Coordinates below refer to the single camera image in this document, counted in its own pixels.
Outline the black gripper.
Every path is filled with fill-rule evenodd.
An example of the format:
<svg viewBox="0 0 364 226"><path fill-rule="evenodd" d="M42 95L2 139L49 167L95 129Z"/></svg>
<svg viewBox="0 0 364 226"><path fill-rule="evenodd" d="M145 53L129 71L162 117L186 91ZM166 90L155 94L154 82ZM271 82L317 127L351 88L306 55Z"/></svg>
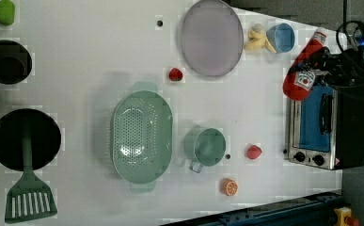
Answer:
<svg viewBox="0 0 364 226"><path fill-rule="evenodd" d="M311 54L303 62L304 71L314 72L315 85L358 87L364 85L363 54L353 49L331 54L327 47Z"/></svg>

